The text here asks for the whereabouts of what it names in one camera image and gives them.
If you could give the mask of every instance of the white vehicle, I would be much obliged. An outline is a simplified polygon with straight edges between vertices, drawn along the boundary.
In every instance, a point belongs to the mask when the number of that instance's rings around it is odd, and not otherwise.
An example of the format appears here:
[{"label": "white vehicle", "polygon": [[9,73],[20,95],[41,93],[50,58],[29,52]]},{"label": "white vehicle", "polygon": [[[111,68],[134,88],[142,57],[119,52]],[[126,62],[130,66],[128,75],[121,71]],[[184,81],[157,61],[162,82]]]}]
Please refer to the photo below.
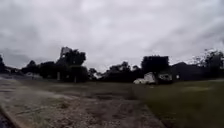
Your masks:
[{"label": "white vehicle", "polygon": [[156,78],[152,72],[145,74],[144,78],[136,79],[134,84],[155,84]]}]

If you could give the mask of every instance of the dirt road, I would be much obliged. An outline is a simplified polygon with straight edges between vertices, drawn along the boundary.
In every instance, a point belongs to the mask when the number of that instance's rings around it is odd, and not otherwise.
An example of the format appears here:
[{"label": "dirt road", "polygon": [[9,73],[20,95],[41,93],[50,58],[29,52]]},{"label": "dirt road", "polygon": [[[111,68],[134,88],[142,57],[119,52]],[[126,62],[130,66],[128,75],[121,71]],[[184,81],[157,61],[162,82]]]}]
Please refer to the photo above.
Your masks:
[{"label": "dirt road", "polygon": [[0,102],[33,128],[163,128],[127,86],[0,79]]}]

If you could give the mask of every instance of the gray cloud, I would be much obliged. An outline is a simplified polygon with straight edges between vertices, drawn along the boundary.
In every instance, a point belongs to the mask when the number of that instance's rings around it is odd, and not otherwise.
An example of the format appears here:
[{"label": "gray cloud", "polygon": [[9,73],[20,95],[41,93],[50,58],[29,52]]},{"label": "gray cloud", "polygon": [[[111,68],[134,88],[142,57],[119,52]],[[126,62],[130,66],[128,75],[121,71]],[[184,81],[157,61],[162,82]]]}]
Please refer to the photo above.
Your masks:
[{"label": "gray cloud", "polygon": [[56,60],[61,46],[85,51],[85,65],[100,70],[151,54],[188,61],[223,48],[222,7],[222,0],[1,0],[0,49],[17,67]]}]

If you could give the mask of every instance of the grass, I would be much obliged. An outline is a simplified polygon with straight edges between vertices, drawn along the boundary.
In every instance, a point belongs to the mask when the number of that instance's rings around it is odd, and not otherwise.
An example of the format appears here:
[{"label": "grass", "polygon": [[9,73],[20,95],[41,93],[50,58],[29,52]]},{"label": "grass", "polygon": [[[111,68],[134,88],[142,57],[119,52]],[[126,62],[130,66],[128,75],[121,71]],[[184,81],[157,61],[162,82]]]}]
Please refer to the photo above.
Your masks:
[{"label": "grass", "polygon": [[223,128],[224,82],[184,82],[134,87],[167,128]]}]

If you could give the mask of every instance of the dark tree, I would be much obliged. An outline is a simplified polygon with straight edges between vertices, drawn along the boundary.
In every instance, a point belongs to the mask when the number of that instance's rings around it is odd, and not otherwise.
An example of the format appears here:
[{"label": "dark tree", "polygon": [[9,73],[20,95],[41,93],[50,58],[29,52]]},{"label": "dark tree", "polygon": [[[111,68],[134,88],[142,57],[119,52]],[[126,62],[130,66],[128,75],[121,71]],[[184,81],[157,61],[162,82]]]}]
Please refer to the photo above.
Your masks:
[{"label": "dark tree", "polygon": [[86,60],[86,54],[76,49],[66,53],[65,58],[69,65],[82,65]]},{"label": "dark tree", "polygon": [[143,73],[159,73],[169,68],[168,56],[145,56],[141,63]]},{"label": "dark tree", "polygon": [[6,71],[5,64],[3,62],[2,56],[0,55],[0,73],[3,73]]},{"label": "dark tree", "polygon": [[132,82],[132,72],[128,62],[122,64],[113,65],[107,70],[102,78],[104,81],[110,82]]},{"label": "dark tree", "polygon": [[86,60],[86,54],[78,50],[71,50],[60,58],[55,66],[57,73],[63,81],[84,82],[88,78],[88,71],[82,64]]},{"label": "dark tree", "polygon": [[90,68],[89,69],[89,79],[90,80],[96,80],[97,78],[95,77],[95,74],[97,74],[97,71],[95,68]]},{"label": "dark tree", "polygon": [[40,76],[43,78],[56,78],[57,71],[53,61],[45,62],[40,64]]},{"label": "dark tree", "polygon": [[23,73],[39,73],[39,67],[36,65],[35,61],[31,60],[26,67],[22,68]]},{"label": "dark tree", "polygon": [[194,63],[203,68],[205,76],[215,78],[223,75],[223,57],[221,51],[205,50],[205,55],[194,58]]}]

